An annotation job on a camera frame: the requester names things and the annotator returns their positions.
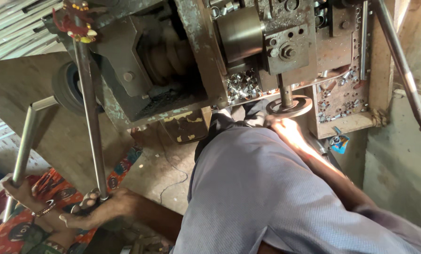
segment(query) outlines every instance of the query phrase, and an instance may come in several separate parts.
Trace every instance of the rubber wheel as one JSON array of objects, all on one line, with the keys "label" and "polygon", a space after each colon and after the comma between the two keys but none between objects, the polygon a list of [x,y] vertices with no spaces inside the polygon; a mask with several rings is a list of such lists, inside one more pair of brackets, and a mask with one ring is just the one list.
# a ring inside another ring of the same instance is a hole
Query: rubber wheel
[{"label": "rubber wheel", "polygon": [[[79,116],[85,116],[85,107],[80,89],[77,87],[79,71],[74,62],[60,67],[52,78],[52,90],[57,101],[69,111]],[[99,106],[98,113],[104,112]]]}]

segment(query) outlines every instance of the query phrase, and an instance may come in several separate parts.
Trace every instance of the yellow bead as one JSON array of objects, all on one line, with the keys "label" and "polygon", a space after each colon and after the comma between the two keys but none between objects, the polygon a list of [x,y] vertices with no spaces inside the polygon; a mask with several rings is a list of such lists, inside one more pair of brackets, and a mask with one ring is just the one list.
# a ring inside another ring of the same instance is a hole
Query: yellow bead
[{"label": "yellow bead", "polygon": [[83,42],[83,43],[90,43],[91,39],[88,38],[88,37],[82,37],[82,38],[80,38],[80,41]]}]

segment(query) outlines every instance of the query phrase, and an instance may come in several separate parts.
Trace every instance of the man's hand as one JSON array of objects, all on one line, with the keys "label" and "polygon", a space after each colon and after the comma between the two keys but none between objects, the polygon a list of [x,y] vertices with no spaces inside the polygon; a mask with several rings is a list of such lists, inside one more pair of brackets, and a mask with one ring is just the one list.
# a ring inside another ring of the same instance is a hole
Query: man's hand
[{"label": "man's hand", "polygon": [[13,180],[11,178],[2,182],[2,187],[5,189],[7,195],[10,195],[27,208],[35,201],[35,198],[32,195],[32,187],[27,179],[23,180],[22,185],[19,188],[16,188],[13,185]]},{"label": "man's hand", "polygon": [[277,119],[271,127],[283,142],[291,147],[298,155],[300,151],[311,152],[313,149],[306,143],[297,122],[289,119]]},{"label": "man's hand", "polygon": [[[71,212],[75,213],[80,209],[86,209],[95,204],[99,198],[99,190],[87,193],[80,205],[75,205]],[[66,222],[68,228],[91,229],[99,227],[105,222],[111,221],[119,216],[134,216],[140,195],[126,188],[114,190],[109,198],[87,216],[77,216],[72,213],[60,215],[60,219]]]}]

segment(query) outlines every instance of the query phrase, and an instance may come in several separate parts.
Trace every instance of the woman's hand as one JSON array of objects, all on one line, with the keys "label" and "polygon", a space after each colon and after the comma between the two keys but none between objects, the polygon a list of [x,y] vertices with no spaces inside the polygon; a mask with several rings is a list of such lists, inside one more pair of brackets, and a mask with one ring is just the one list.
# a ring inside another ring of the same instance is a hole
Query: woman's hand
[{"label": "woman's hand", "polygon": [[[99,198],[99,190],[87,193],[82,203],[72,208],[72,213],[81,209],[87,209],[96,203]],[[60,215],[60,219],[66,222],[68,228],[91,229],[99,227],[105,222],[111,221],[119,216],[135,216],[140,195],[126,188],[120,188],[110,193],[109,198],[89,215],[78,216],[72,213]]]},{"label": "woman's hand", "polygon": [[30,186],[27,179],[23,180],[19,188],[16,188],[13,185],[13,180],[11,178],[5,182],[2,182],[2,187],[5,189],[7,195],[10,195],[12,198],[29,209],[30,206],[35,202],[35,198],[32,195],[32,186]]}]

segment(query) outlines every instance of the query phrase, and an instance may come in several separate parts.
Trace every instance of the bracelet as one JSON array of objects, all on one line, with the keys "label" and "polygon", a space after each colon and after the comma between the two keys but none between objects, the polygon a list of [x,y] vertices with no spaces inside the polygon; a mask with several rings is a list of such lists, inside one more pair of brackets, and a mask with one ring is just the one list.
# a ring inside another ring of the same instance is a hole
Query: bracelet
[{"label": "bracelet", "polygon": [[54,209],[54,207],[55,207],[55,203],[54,203],[54,200],[53,199],[51,199],[51,200],[48,200],[46,203],[48,203],[48,202],[50,202],[50,204],[49,204],[49,206],[48,207],[46,207],[46,208],[44,208],[43,210],[41,210],[41,211],[39,211],[39,212],[32,212],[32,215],[33,216],[35,216],[35,217],[37,217],[37,218],[39,218],[39,217],[42,217],[42,216],[44,216],[45,214],[47,214],[48,212],[50,212],[52,209]]}]

